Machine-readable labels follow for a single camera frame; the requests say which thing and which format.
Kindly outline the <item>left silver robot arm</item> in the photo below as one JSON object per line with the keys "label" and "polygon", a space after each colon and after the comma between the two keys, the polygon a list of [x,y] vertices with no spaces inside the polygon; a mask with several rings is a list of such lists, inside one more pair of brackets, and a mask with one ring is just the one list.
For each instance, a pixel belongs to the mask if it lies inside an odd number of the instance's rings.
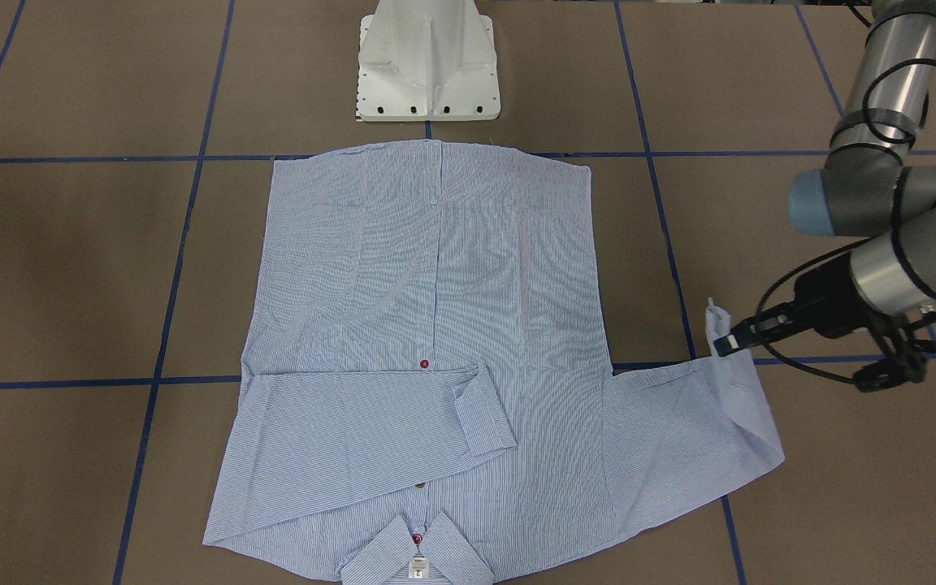
{"label": "left silver robot arm", "polygon": [[911,167],[936,72],[936,1],[876,1],[860,70],[821,169],[790,189],[790,219],[854,248],[803,269],[790,302],[757,310],[712,341],[720,356],[801,332],[879,326],[936,302],[936,166]]}

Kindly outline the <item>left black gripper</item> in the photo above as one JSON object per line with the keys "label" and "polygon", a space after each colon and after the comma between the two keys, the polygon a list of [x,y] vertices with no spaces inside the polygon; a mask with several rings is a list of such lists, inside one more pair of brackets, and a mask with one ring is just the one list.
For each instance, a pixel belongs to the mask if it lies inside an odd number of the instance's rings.
{"label": "left black gripper", "polygon": [[825,338],[848,336],[869,325],[868,303],[858,292],[850,259],[835,258],[799,275],[792,300],[758,311],[714,341],[718,357],[772,344],[806,331]]}

